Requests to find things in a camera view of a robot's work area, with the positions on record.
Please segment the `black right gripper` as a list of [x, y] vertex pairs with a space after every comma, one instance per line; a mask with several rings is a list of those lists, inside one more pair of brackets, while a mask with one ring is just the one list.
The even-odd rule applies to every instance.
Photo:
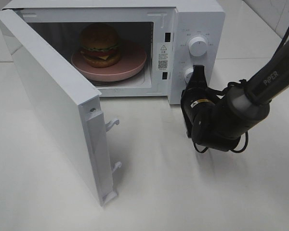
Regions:
[[205, 66], [193, 65], [191, 81], [181, 95], [181, 110], [189, 138], [192, 137], [193, 122], [199, 111], [217, 102], [218, 96], [207, 85]]

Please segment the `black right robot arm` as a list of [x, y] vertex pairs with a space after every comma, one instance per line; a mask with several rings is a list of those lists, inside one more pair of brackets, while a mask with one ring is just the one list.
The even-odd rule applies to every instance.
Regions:
[[229, 82], [222, 91], [208, 87], [204, 66], [195, 65], [181, 95], [187, 136], [194, 146], [238, 153], [242, 135], [264, 120], [269, 103], [289, 87], [289, 40], [250, 80]]

